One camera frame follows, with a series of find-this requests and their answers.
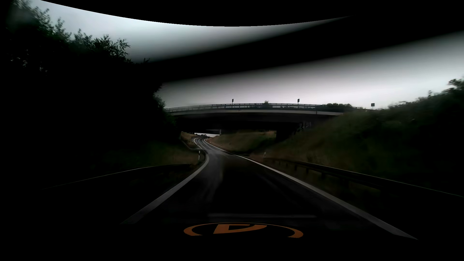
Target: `curved road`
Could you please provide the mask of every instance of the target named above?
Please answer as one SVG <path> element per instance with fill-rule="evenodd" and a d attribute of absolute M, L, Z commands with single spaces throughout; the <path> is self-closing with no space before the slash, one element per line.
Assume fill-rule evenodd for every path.
<path fill-rule="evenodd" d="M 356 214 L 305 183 L 222 151 L 204 138 L 195 140 L 207 154 L 203 166 L 178 185 L 177 191 L 168 192 L 134 214 L 129 223 L 174 238 L 202 235 L 195 238 L 415 241 L 375 217 Z"/>

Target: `overpass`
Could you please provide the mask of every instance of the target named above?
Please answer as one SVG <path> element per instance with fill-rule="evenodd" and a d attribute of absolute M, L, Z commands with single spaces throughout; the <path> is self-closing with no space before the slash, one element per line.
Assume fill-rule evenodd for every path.
<path fill-rule="evenodd" d="M 177 125 L 185 132 L 227 134 L 243 129 L 276 130 L 277 140 L 356 110 L 365 109 L 279 103 L 209 104 L 165 109 L 177 118 Z"/>

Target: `wet road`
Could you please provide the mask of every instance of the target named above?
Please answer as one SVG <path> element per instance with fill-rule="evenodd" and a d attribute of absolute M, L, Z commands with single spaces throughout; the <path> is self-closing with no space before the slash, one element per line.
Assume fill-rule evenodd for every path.
<path fill-rule="evenodd" d="M 134 226 L 174 238 L 415 241 L 269 168 L 206 144 L 202 138 L 196 142 L 206 150 L 205 166 Z"/>

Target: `sky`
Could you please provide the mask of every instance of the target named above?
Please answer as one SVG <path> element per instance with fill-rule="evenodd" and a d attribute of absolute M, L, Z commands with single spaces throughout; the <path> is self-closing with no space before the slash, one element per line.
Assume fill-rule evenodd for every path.
<path fill-rule="evenodd" d="M 265 39 L 331 20 L 276 26 L 192 26 L 116 17 L 40 0 L 33 7 L 50 9 L 52 21 L 64 20 L 67 32 L 126 39 L 134 62 L 162 60 Z M 414 101 L 427 92 L 449 88 L 464 77 L 464 32 L 395 47 L 215 77 L 167 82 L 158 95 L 166 107 L 231 103 L 350 103 L 387 108 Z"/>

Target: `bridge railing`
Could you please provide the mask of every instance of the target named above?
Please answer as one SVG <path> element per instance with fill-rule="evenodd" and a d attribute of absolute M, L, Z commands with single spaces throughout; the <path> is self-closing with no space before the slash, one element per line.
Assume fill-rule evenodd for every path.
<path fill-rule="evenodd" d="M 239 104 L 208 104 L 186 107 L 175 107 L 165 109 L 167 112 L 177 111 L 194 111 L 194 110 L 214 110 L 214 109 L 229 109 L 229 110 L 246 110 L 246 109 L 279 109 L 279 110 L 309 110 L 309 111 L 336 111 L 345 112 L 362 109 L 361 107 L 346 107 L 320 104 L 289 104 L 289 103 L 239 103 Z"/>

